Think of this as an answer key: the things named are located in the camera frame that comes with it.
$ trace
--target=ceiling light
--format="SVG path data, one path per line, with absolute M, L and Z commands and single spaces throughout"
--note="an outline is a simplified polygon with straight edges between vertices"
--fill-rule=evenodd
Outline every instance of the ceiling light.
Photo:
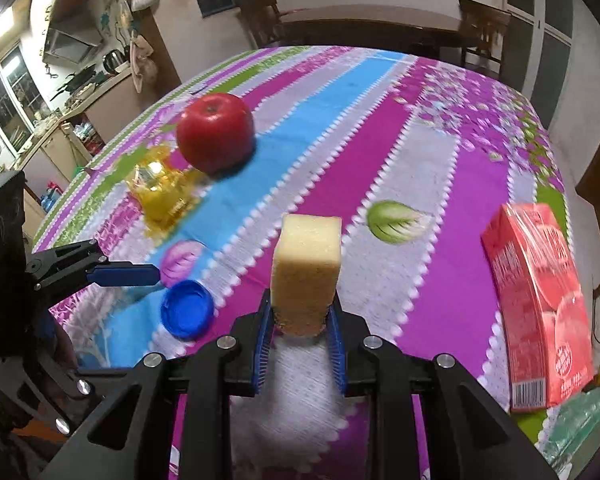
M 14 57 L 10 62 L 8 62 L 5 66 L 2 67 L 2 75 L 7 77 L 11 75 L 11 72 L 17 69 L 20 66 L 20 56 Z
M 13 27 L 13 9 L 9 7 L 0 14 L 0 38 Z

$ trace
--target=silver screw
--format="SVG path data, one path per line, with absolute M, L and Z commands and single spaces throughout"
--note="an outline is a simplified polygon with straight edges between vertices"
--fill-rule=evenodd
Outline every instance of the silver screw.
M 58 428 L 58 431 L 63 435 L 69 434 L 69 425 L 66 423 L 66 420 L 62 418 L 56 418 L 56 428 Z
M 221 348 L 222 350 L 233 348 L 235 346 L 235 337 L 232 335 L 223 335 L 218 338 L 217 345 L 218 348 Z
M 456 364 L 456 358 L 451 354 L 440 354 L 436 357 L 436 362 L 441 368 L 452 368 Z
M 91 385 L 84 379 L 78 380 L 78 391 L 83 395 L 89 395 L 91 393 Z
M 155 352 L 145 355 L 144 359 L 142 359 L 142 364 L 144 364 L 144 366 L 146 366 L 148 368 L 155 368 L 161 362 L 162 362 L 162 356 Z
M 362 340 L 362 344 L 367 348 L 375 350 L 376 348 L 380 348 L 382 346 L 382 339 L 377 335 L 368 335 Z

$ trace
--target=door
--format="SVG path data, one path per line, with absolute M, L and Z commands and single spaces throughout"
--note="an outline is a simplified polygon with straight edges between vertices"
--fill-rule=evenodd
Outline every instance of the door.
M 507 10 L 501 81 L 529 98 L 548 128 L 569 63 L 573 0 L 507 0 Z

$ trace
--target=frying pan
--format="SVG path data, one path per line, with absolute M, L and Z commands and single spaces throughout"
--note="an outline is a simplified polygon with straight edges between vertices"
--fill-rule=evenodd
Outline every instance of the frying pan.
M 56 97 L 58 97 L 62 92 L 69 92 L 69 94 L 74 93 L 78 88 L 84 85 L 89 79 L 91 79 L 96 73 L 96 65 L 92 64 L 87 68 L 83 68 L 77 74 L 69 74 L 69 76 L 73 76 L 69 81 L 64 83 L 59 89 L 56 95 L 54 95 L 50 100 L 53 101 Z

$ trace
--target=wooden chair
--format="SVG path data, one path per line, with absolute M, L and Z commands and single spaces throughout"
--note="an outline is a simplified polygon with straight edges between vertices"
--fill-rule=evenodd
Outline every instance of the wooden chair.
M 502 37 L 502 52 L 509 27 L 511 14 L 504 10 L 496 9 L 473 0 L 458 0 L 460 4 L 461 34 L 468 40 L 473 40 L 475 48 L 463 47 L 460 66 L 466 65 L 466 53 L 475 54 L 499 63 L 502 72 L 502 56 L 500 59 L 493 57 L 493 49 L 499 36 Z
M 274 30 L 280 23 L 277 0 L 238 0 L 236 3 L 258 48 L 271 46 L 280 40 Z

